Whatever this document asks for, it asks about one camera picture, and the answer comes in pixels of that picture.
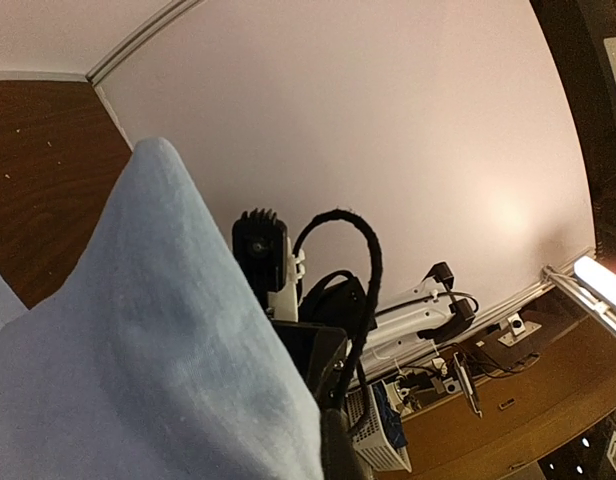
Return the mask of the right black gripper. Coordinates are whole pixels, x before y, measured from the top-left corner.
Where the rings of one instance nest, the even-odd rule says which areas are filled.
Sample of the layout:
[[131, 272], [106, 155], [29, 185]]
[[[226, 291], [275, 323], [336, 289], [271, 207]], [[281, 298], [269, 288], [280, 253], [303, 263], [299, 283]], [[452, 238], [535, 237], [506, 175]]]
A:
[[366, 300], [359, 278], [337, 270], [305, 295], [297, 322], [272, 322], [320, 410], [334, 407], [332, 396], [362, 326]]

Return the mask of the light blue shirt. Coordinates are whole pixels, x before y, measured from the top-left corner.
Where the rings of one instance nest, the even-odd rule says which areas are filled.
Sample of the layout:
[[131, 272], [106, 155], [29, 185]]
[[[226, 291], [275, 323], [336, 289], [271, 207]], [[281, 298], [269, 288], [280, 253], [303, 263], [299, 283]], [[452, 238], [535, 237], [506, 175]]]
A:
[[320, 479], [320, 414], [175, 148], [0, 330], [0, 479]]

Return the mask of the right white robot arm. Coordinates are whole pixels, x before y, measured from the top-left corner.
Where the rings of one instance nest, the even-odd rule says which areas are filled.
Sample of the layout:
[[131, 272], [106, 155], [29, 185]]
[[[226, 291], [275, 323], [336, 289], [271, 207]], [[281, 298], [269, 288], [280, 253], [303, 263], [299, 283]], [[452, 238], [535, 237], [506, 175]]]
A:
[[[420, 284], [377, 308], [359, 359], [368, 379], [394, 371], [425, 341], [440, 345], [471, 327], [478, 303], [453, 285], [450, 268], [441, 262]], [[366, 300], [361, 281], [339, 270], [323, 277], [305, 295], [296, 322], [272, 321], [322, 410], [336, 406], [333, 396], [362, 325]]]

